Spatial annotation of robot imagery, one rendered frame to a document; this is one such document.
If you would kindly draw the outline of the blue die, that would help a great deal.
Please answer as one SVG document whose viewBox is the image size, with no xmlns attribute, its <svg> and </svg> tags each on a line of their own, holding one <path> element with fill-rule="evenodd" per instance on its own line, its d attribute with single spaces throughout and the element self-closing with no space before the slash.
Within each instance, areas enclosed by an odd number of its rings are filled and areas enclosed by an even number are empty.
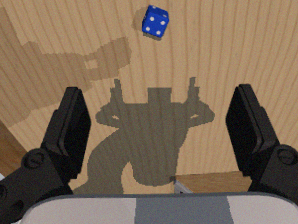
<svg viewBox="0 0 298 224">
<path fill-rule="evenodd" d="M 168 22 L 168 11 L 149 5 L 142 21 L 142 31 L 161 38 Z"/>
</svg>

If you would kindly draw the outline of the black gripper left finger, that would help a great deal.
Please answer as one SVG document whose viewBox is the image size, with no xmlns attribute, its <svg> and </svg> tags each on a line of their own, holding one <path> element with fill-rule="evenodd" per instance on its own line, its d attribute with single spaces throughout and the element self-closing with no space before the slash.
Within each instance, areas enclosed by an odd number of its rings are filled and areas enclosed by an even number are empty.
<svg viewBox="0 0 298 224">
<path fill-rule="evenodd" d="M 40 148 L 28 151 L 21 167 L 0 181 L 0 224 L 18 222 L 40 201 L 73 194 L 68 183 L 81 173 L 91 128 L 82 90 L 67 87 L 57 110 Z"/>
</svg>

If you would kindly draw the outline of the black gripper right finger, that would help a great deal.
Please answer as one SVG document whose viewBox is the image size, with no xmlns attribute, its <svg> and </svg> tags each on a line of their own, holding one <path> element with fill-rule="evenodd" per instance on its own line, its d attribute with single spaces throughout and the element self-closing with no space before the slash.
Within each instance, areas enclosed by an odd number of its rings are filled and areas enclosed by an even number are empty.
<svg viewBox="0 0 298 224">
<path fill-rule="evenodd" d="M 248 191 L 275 194 L 298 206 L 298 151 L 280 144 L 261 107 L 250 84 L 235 87 L 225 122 L 238 169 L 252 180 Z"/>
</svg>

